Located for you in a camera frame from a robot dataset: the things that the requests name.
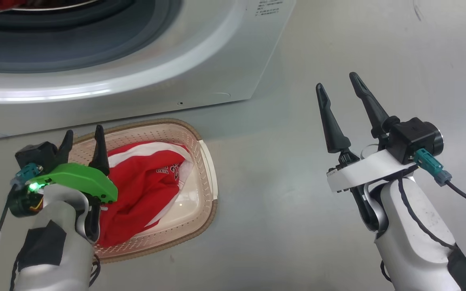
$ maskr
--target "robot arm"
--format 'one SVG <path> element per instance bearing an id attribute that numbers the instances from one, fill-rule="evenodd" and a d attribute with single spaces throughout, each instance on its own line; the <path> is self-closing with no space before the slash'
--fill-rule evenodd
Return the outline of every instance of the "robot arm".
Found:
<path id="1" fill-rule="evenodd" d="M 443 150 L 442 135 L 418 118 L 400 122 L 388 116 L 356 73 L 350 73 L 350 79 L 370 118 L 371 134 L 379 140 L 379 151 L 361 160 L 348 149 L 350 140 L 318 84 L 327 149 L 340 153 L 339 164 L 327 173 L 331 190 L 352 192 L 364 224 L 375 233 L 383 274 L 396 291 L 466 291 L 466 258 L 412 178 L 420 166 L 440 186 L 451 186 L 451 175 L 434 158 Z"/>
<path id="2" fill-rule="evenodd" d="M 75 208 L 61 200 L 37 214 L 16 258 L 16 291 L 89 289 L 93 245 L 74 228 L 76 216 Z"/>
<path id="3" fill-rule="evenodd" d="M 15 154 L 21 170 L 11 181 L 0 230 L 8 209 L 15 217 L 36 219 L 15 259 L 11 291 L 86 291 L 98 277 L 93 245 L 100 236 L 100 205 L 116 201 L 118 189 L 107 178 L 101 125 L 95 139 L 89 166 L 68 163 L 72 131 L 59 148 L 44 142 Z"/>

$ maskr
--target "gray floor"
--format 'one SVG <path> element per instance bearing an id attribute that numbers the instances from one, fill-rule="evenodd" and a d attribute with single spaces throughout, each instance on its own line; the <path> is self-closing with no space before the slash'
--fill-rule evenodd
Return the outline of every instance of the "gray floor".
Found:
<path id="1" fill-rule="evenodd" d="M 202 134 L 218 175 L 218 214 L 196 239 L 104 265 L 92 290 L 392 291 L 351 195 L 326 184 L 337 157 L 326 152 L 314 86 L 325 85 L 355 152 L 373 140 L 351 71 L 389 114 L 434 123 L 446 140 L 440 160 L 466 190 L 466 2 L 444 2 L 300 0 L 251 100 L 148 117 L 180 118 Z M 0 210 L 18 170 L 13 153 L 62 136 L 0 140 Z M 466 253 L 466 201 L 415 177 Z M 0 290 L 30 223 L 7 219 Z"/>

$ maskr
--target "red cloth in drum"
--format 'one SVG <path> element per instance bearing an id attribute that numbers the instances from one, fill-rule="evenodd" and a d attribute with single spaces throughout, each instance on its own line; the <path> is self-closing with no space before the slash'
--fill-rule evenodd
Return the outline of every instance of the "red cloth in drum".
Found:
<path id="1" fill-rule="evenodd" d="M 102 247 L 124 243 L 159 222 L 192 171 L 192 157 L 178 144 L 139 142 L 109 151 L 109 179 L 118 201 L 100 216 Z"/>
<path id="2" fill-rule="evenodd" d="M 26 4 L 26 0 L 0 0 L 0 12 Z"/>

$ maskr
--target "green led light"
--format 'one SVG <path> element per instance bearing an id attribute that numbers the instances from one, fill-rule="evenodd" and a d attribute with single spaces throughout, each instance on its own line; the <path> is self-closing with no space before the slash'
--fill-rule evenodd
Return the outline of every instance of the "green led light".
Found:
<path id="1" fill-rule="evenodd" d="M 30 186 L 28 186 L 28 189 L 32 191 L 37 191 L 37 189 L 39 189 L 39 183 L 30 184 Z"/>
<path id="2" fill-rule="evenodd" d="M 36 192 L 44 186 L 46 186 L 46 184 L 32 183 L 28 186 L 28 189 L 32 192 Z"/>

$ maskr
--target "perforated basket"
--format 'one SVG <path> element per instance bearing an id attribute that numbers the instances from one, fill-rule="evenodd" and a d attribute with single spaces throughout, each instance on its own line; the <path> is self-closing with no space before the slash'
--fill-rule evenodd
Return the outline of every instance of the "perforated basket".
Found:
<path id="1" fill-rule="evenodd" d="M 75 139 L 70 162 L 89 163 L 96 144 L 93 136 L 94 133 Z M 141 141 L 182 144 L 192 155 L 194 168 L 176 202 L 157 226 L 121 245 L 101 247 L 96 244 L 95 252 L 102 263 L 155 253 L 192 239 L 207 229 L 217 209 L 216 175 L 208 148 L 191 125 L 173 118 L 139 122 L 106 129 L 105 139 L 108 151 Z"/>

